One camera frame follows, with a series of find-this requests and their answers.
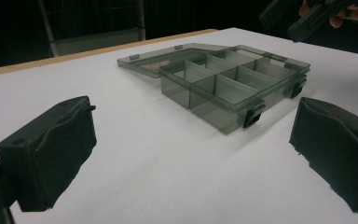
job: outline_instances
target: white table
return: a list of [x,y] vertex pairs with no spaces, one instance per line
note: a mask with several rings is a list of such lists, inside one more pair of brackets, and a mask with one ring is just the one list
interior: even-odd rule
[[[310,63],[294,100],[224,135],[117,59],[179,44],[246,45]],[[43,213],[17,223],[358,223],[288,143],[300,97],[358,115],[358,54],[227,29],[0,75],[0,141],[55,104],[88,95],[98,143]]]

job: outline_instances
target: black rubber cover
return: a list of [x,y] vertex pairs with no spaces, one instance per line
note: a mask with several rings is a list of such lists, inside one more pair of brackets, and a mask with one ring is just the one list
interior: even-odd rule
[[89,97],[53,106],[0,143],[23,212],[51,208],[96,145]]
[[290,143],[358,213],[358,117],[336,105],[302,98]]

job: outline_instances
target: wooden table edge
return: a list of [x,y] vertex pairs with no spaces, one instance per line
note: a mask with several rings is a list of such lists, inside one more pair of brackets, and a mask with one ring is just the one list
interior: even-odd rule
[[53,63],[62,63],[62,62],[66,62],[66,61],[70,61],[70,60],[74,60],[74,59],[89,57],[92,55],[102,54],[102,53],[120,50],[120,49],[128,49],[128,48],[138,47],[138,46],[147,45],[147,44],[154,44],[154,43],[158,43],[158,42],[189,37],[189,36],[193,36],[193,35],[203,35],[203,34],[208,34],[208,33],[216,32],[216,31],[217,30],[215,30],[215,29],[207,29],[207,30],[190,32],[190,33],[185,33],[185,34],[180,34],[180,35],[170,35],[170,36],[165,36],[165,37],[161,37],[161,38],[149,39],[149,40],[130,43],[130,44],[118,45],[118,46],[113,46],[113,47],[104,48],[104,49],[95,49],[95,50],[90,50],[90,51],[85,51],[85,52],[80,52],[80,53],[75,53],[75,54],[70,54],[70,55],[63,55],[63,56],[56,57],[56,58],[48,58],[48,59],[43,59],[43,60],[38,60],[38,61],[33,61],[33,62],[28,62],[28,63],[18,63],[18,64],[0,67],[0,74],[14,72],[14,71],[20,71],[20,70],[28,69],[28,68],[40,67],[40,66],[44,66],[44,65],[48,65],[48,64],[53,64]]

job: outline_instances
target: black clip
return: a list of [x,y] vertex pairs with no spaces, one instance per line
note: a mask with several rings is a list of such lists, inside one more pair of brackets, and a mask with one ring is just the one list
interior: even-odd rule
[[295,86],[293,87],[292,90],[292,94],[290,95],[291,99],[295,98],[302,92],[302,88],[304,87],[306,82],[307,82],[307,77],[303,76],[300,81],[295,83]]
[[254,125],[258,120],[260,120],[261,113],[263,113],[266,105],[264,101],[258,99],[254,102],[253,106],[248,108],[245,116],[245,122],[243,123],[243,128],[249,128],[250,126]]

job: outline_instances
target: black wall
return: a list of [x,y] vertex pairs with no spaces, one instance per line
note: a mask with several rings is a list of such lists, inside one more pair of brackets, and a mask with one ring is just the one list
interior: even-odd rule
[[[134,5],[135,0],[46,0],[53,33],[58,38],[91,35],[133,25],[136,9],[100,11]],[[302,0],[270,30],[258,21],[269,0],[144,0],[146,38],[177,35],[202,29],[238,27],[288,38],[286,30],[299,17]],[[346,21],[340,29],[328,24],[307,41],[314,45],[358,53],[358,25]],[[0,66],[50,57],[48,37],[36,0],[0,0]]]

